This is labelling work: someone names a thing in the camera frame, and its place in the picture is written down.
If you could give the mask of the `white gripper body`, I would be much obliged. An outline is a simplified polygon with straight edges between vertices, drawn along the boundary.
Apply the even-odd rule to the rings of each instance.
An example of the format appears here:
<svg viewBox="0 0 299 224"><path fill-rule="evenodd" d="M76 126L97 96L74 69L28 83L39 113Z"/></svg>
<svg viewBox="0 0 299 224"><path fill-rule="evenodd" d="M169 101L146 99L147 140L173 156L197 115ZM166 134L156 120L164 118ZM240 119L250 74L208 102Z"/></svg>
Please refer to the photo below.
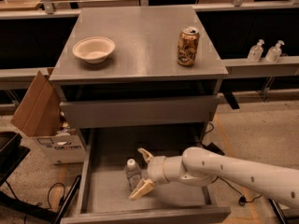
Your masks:
<svg viewBox="0 0 299 224"><path fill-rule="evenodd" d="M166 183L164 175L164 161L165 156L153 157L148 164L148 178L155 185L162 185Z"/></svg>

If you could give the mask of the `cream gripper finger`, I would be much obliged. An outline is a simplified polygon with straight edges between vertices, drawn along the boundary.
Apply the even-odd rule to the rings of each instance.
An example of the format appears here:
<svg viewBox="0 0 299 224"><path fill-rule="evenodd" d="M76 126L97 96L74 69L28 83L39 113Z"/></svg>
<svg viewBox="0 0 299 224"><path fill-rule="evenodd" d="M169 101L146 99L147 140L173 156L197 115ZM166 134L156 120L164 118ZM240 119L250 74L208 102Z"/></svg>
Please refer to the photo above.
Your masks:
<svg viewBox="0 0 299 224"><path fill-rule="evenodd" d="M137 151L143 156L145 163L150 163L153 155L149 151L147 151L143 147L140 147Z"/></svg>
<svg viewBox="0 0 299 224"><path fill-rule="evenodd" d="M142 178L138 182L135 189L129 195L129 199L131 201L138 200L138 199L142 198L143 196L147 195L148 193L150 193L151 191L153 191L154 188L155 188L155 185L150 179Z"/></svg>

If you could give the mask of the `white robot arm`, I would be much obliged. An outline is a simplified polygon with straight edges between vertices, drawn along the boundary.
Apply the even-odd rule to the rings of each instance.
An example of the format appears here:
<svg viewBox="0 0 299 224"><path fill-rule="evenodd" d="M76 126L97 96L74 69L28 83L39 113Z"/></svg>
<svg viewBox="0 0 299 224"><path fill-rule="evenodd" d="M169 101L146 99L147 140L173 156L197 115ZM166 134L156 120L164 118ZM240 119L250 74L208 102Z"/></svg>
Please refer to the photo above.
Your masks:
<svg viewBox="0 0 299 224"><path fill-rule="evenodd" d="M129 199L137 200L159 185L179 182L188 186L209 185L215 176L290 208L299 208L299 170L222 156L201 147L189 147L180 156L154 156L138 150L148 164L148 177L139 181Z"/></svg>

